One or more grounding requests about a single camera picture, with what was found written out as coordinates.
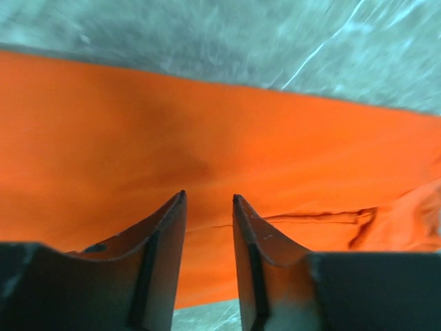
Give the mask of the orange t-shirt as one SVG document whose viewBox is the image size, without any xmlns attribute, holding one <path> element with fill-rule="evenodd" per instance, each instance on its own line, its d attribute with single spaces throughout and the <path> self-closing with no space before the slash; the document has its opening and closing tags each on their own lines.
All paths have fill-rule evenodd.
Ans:
<svg viewBox="0 0 441 331">
<path fill-rule="evenodd" d="M 311 250 L 440 249 L 440 118 L 1 53 L 1 237 L 82 250 L 187 193 L 177 306 L 237 295 L 232 197 Z"/>
</svg>

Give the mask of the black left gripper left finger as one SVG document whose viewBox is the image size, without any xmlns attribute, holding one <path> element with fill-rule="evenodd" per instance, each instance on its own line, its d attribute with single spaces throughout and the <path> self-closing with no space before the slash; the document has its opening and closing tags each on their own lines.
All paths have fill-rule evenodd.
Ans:
<svg viewBox="0 0 441 331">
<path fill-rule="evenodd" d="M 175 194 L 81 252 L 1 244 L 2 330 L 169 330 L 187 218 Z"/>
</svg>

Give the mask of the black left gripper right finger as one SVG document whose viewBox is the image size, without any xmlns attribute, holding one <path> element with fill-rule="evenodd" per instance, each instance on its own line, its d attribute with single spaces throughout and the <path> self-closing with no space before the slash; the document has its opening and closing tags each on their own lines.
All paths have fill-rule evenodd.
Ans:
<svg viewBox="0 0 441 331">
<path fill-rule="evenodd" d="M 439 330 L 440 255 L 313 252 L 233 198 L 244 330 Z"/>
</svg>

